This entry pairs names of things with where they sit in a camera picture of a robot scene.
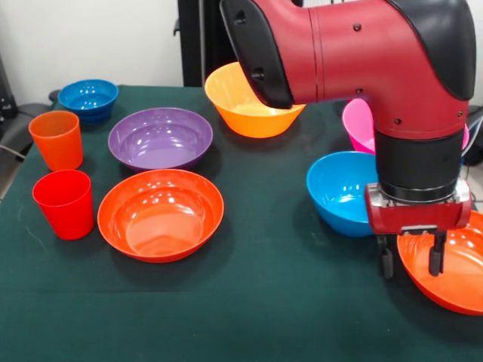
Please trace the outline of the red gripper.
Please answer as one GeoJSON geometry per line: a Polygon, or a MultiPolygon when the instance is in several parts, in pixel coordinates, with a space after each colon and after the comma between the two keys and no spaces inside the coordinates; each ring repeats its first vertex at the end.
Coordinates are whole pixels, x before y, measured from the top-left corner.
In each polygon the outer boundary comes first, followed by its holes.
{"type": "Polygon", "coordinates": [[[378,235],[378,260],[384,278],[393,277],[393,255],[385,234],[400,235],[407,228],[438,231],[434,234],[434,244],[429,250],[429,273],[438,277],[444,272],[447,232],[443,231],[466,226],[472,210],[471,200],[463,203],[379,206],[366,195],[365,201],[370,227],[378,235]]]}

